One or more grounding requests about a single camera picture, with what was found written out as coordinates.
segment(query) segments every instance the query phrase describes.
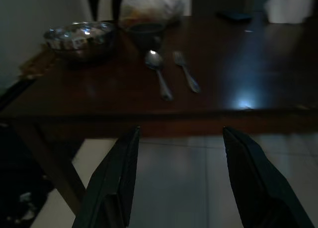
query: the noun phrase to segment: dark wooden tabletop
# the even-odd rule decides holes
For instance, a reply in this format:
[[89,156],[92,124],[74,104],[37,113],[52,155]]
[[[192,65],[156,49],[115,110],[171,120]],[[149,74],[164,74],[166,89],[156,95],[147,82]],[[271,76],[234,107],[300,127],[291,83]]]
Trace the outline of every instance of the dark wooden tabletop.
[[[163,101],[154,71],[147,69],[127,36],[114,54],[95,64],[63,61],[4,109],[3,118],[78,116],[126,118],[202,115],[238,111],[318,108],[318,20],[268,24],[263,14],[248,23],[186,17],[165,32],[163,76],[174,101]],[[201,86],[187,86],[172,52],[184,52]]]

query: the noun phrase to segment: wooden table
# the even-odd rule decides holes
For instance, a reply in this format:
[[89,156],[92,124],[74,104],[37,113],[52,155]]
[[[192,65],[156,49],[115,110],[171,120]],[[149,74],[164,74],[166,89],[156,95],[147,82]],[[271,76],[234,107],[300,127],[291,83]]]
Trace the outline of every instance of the wooden table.
[[[175,100],[159,95],[158,79],[126,35],[104,62],[63,61],[1,114],[11,123],[76,212],[84,193],[72,164],[47,142],[116,137],[134,125],[143,136],[219,134],[224,125],[248,133],[318,129],[318,20],[270,25],[216,17],[184,18],[167,29],[163,76]],[[172,52],[182,50],[202,93],[187,86]]]

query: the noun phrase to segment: white tiled floor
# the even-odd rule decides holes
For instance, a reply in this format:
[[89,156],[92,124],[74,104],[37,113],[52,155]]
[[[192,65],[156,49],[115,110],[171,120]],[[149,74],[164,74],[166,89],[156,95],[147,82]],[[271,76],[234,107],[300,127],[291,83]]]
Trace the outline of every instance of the white tiled floor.
[[[318,134],[252,136],[318,227]],[[86,140],[73,163],[84,185],[114,140]],[[32,228],[70,228],[55,190]],[[241,228],[222,136],[141,139],[130,228]]]

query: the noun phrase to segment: table leg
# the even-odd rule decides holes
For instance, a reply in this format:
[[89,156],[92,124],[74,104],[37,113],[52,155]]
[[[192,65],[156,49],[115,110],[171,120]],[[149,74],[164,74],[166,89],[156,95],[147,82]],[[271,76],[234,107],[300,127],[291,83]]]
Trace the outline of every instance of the table leg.
[[35,125],[14,123],[13,126],[73,213],[76,214],[80,209],[85,187],[72,162],[54,154]]

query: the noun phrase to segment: fork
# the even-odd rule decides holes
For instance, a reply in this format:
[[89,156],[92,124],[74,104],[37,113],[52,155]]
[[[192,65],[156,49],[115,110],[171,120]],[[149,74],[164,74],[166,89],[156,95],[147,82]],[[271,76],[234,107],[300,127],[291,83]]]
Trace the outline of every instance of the fork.
[[173,52],[173,57],[174,57],[174,63],[183,68],[185,77],[188,81],[188,84],[189,84],[191,90],[195,93],[200,93],[201,88],[199,87],[199,85],[195,81],[195,79],[190,75],[190,72],[187,68],[187,63],[184,59],[183,53],[180,51],[175,51],[175,52]]

